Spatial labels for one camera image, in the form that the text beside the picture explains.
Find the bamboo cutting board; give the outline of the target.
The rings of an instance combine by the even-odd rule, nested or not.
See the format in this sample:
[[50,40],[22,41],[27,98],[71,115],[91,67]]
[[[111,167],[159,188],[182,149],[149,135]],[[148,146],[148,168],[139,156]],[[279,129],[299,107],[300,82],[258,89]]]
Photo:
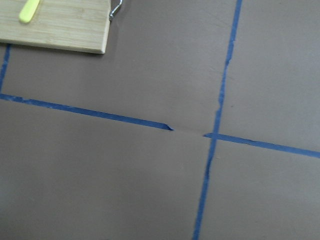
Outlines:
[[93,54],[107,49],[121,0],[41,0],[29,23],[19,21],[26,0],[0,2],[0,41]]

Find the yellow plastic knife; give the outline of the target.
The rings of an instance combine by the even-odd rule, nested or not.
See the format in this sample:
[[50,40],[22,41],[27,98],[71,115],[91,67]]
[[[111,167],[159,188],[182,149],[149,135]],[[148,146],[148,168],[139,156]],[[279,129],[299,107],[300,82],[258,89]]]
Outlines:
[[33,19],[39,4],[40,0],[27,0],[19,12],[19,21],[23,24],[29,23]]

